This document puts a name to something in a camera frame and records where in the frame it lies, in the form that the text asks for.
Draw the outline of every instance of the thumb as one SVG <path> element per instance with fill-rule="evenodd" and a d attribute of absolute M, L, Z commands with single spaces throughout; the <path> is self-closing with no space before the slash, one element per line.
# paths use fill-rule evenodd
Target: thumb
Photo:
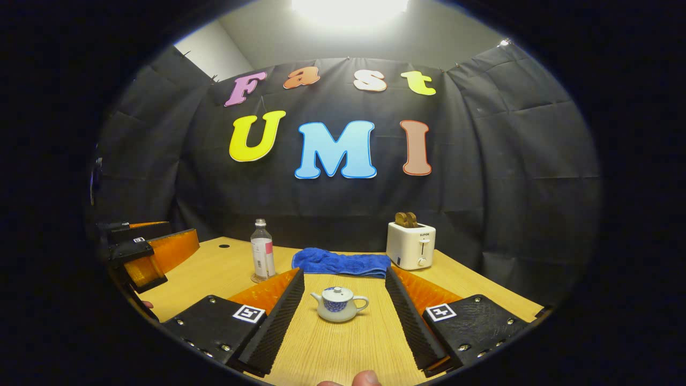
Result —
<path fill-rule="evenodd" d="M 381 383 L 374 370 L 367 370 L 355 376 L 353 386 L 381 386 Z"/>

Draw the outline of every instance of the white toaster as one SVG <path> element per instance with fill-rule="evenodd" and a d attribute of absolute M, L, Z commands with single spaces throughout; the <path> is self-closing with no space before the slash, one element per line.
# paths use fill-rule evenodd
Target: white toaster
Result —
<path fill-rule="evenodd" d="M 434 261 L 436 228 L 418 224 L 417 228 L 405 228 L 388 223 L 386 255 L 400 268 L 408 271 L 431 266 Z"/>

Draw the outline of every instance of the light blue letter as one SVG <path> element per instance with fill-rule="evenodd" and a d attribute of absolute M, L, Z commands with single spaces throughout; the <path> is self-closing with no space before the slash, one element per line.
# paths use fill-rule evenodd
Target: light blue letter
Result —
<path fill-rule="evenodd" d="M 324 171 L 333 177 L 345 154 L 346 164 L 341 169 L 348 179 L 370 179 L 377 175 L 369 153 L 369 136 L 374 124 L 369 121 L 352 121 L 334 141 L 329 129 L 321 122 L 303 124 L 298 131 L 303 134 L 303 158 L 296 170 L 299 179 L 315 179 L 321 170 L 315 166 L 315 156 L 324 166 Z"/>

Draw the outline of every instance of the black curtain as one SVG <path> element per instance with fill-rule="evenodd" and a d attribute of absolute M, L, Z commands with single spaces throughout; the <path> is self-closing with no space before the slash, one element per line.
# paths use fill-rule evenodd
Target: black curtain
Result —
<path fill-rule="evenodd" d="M 321 80 L 284 89 L 288 74 L 306 66 L 317 66 Z M 356 89 L 358 69 L 380 71 L 388 88 Z M 142 69 L 99 143 L 99 219 L 167 219 L 179 230 L 198 229 L 201 240 L 247 240 L 262 217 L 277 245 L 384 251 L 387 223 L 412 211 L 437 229 L 437 249 L 538 303 L 555 304 L 582 272 L 600 202 L 593 142 L 564 89 L 514 45 L 446 72 L 361 58 L 250 73 L 259 71 L 268 76 L 247 100 L 224 107 L 235 78 L 214 83 L 174 48 Z M 400 76 L 406 71 L 431 77 L 436 95 L 411 91 Z M 255 146 L 262 115 L 275 110 L 286 116 L 269 154 L 231 159 L 233 122 L 257 116 L 248 136 Z M 323 122 L 338 139 L 353 120 L 375 125 L 377 176 L 297 179 L 298 127 Z M 403 172 L 402 120 L 429 127 L 428 176 Z"/>

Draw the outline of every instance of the blue pattern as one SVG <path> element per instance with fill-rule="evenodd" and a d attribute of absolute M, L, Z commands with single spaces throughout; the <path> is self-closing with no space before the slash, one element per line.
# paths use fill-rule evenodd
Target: blue pattern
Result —
<path fill-rule="evenodd" d="M 324 300 L 324 307 L 327 308 L 327 310 L 333 312 L 333 313 L 338 313 L 340 311 L 343 311 L 343 308 L 348 304 L 348 302 L 330 302 L 329 300 Z"/>

